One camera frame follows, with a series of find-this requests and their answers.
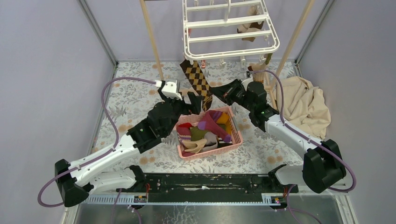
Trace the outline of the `pink sock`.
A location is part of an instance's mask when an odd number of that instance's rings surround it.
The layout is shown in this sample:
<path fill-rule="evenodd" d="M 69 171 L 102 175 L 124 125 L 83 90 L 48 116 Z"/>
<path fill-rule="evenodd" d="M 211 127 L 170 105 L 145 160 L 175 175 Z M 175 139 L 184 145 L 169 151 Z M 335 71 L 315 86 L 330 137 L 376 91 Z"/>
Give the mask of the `pink sock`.
<path fill-rule="evenodd" d="M 201 66 L 202 69 L 205 69 L 206 68 L 206 61 L 202 60 L 200 66 Z"/>

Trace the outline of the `purple maroon striped sock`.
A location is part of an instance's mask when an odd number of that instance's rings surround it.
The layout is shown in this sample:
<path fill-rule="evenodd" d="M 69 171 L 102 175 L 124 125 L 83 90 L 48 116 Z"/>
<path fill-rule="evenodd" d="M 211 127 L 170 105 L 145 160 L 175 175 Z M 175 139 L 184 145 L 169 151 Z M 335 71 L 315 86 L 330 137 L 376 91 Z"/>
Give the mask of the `purple maroon striped sock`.
<path fill-rule="evenodd" d="M 223 114 L 222 111 L 209 110 L 202 119 L 198 122 L 197 127 L 200 130 L 207 130 L 220 137 L 225 143 L 230 143 L 232 137 L 223 128 L 221 128 L 216 121 Z"/>

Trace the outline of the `mustard yellow striped sock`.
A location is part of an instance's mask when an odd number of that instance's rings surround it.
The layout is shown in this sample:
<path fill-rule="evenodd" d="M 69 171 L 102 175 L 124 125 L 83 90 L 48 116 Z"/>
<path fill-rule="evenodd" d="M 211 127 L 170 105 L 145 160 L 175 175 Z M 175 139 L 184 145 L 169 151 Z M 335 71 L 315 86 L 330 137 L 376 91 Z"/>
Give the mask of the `mustard yellow striped sock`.
<path fill-rule="evenodd" d="M 230 116 L 226 112 L 222 112 L 216 123 L 229 135 L 232 134 L 232 125 Z"/>

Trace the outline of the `cream maroon striped sock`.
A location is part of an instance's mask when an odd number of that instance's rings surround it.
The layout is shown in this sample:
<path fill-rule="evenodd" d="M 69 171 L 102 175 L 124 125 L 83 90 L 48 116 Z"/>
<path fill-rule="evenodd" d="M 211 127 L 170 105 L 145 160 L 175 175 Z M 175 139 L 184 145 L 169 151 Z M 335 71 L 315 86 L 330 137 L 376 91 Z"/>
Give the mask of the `cream maroon striped sock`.
<path fill-rule="evenodd" d="M 189 129 L 177 127 L 178 139 L 182 145 L 182 156 L 189 157 L 200 153 L 201 149 L 205 146 L 206 139 L 198 141 L 191 141 L 191 133 Z"/>

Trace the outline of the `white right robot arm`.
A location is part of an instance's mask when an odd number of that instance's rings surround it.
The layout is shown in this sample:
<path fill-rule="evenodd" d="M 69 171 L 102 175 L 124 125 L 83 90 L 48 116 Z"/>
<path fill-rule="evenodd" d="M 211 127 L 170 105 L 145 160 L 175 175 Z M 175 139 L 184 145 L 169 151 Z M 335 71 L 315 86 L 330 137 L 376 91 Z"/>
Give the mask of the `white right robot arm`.
<path fill-rule="evenodd" d="M 337 143 L 311 137 L 282 119 L 280 113 L 267 103 L 262 83 L 236 79 L 229 84 L 212 87 L 211 93 L 227 105 L 236 103 L 248 110 L 255 127 L 275 136 L 303 159 L 300 166 L 281 165 L 272 170 L 273 176 L 268 179 L 270 190 L 280 192 L 286 185 L 295 184 L 322 193 L 346 176 Z"/>

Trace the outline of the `grey sock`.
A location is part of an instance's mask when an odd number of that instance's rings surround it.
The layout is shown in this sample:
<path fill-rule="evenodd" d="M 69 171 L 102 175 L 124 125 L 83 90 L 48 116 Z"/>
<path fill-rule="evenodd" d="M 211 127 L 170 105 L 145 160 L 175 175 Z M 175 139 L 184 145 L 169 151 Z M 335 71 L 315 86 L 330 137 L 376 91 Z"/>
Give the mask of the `grey sock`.
<path fill-rule="evenodd" d="M 212 132 L 207 132 L 204 135 L 204 139 L 206 139 L 206 143 L 200 152 L 207 152 L 218 148 L 217 135 L 213 134 Z"/>

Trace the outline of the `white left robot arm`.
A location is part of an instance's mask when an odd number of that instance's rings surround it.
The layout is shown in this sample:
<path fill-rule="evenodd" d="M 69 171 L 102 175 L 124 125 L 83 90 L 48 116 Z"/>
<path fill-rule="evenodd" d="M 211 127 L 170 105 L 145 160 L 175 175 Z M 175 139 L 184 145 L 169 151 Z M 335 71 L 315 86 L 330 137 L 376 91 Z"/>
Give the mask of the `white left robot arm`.
<path fill-rule="evenodd" d="M 160 96 L 162 101 L 148 111 L 145 119 L 120 136 L 115 145 L 72 162 L 61 159 L 55 163 L 55 181 L 64 207 L 80 204 L 96 192 L 111 189 L 138 192 L 144 188 L 145 177 L 139 166 L 132 165 L 114 172 L 106 172 L 105 169 L 160 144 L 170 135 L 182 115 L 201 112 L 202 98 L 192 92 L 188 93 L 190 103 L 162 93 Z"/>

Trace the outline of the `red patterned sock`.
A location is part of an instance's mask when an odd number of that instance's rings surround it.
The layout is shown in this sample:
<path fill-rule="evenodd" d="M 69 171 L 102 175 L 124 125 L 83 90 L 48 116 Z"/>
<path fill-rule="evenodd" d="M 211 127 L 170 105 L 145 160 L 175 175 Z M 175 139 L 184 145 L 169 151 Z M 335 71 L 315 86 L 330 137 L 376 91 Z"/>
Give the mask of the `red patterned sock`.
<path fill-rule="evenodd" d="M 193 127 L 193 125 L 191 124 L 191 123 L 188 123 L 188 122 L 186 122 L 186 123 L 182 123 L 182 124 L 179 124 L 178 125 L 178 128 L 183 128 L 183 129 L 191 129 Z"/>

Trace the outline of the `olive green striped sock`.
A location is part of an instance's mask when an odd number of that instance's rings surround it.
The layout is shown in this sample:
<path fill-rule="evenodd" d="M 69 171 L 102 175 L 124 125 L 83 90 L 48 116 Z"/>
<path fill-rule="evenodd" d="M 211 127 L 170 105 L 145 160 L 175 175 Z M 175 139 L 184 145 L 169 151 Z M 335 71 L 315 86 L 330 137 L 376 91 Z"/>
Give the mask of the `olive green striped sock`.
<path fill-rule="evenodd" d="M 190 129 L 191 141 L 198 141 L 205 137 L 207 130 L 200 130 L 197 126 Z"/>

